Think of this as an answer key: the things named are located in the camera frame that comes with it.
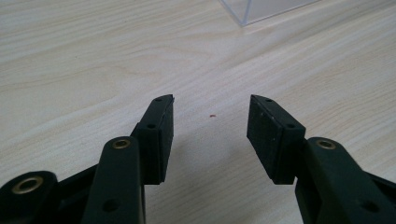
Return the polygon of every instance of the wooden table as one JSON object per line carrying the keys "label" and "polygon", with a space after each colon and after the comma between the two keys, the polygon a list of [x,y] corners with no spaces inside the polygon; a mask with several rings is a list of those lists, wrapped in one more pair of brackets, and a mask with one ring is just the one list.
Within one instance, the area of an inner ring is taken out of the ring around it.
{"label": "wooden table", "polygon": [[395,182],[396,2],[322,0],[245,28],[216,0],[0,2],[1,185],[96,164],[168,93],[175,138],[148,224],[302,223],[246,138],[249,96]]}

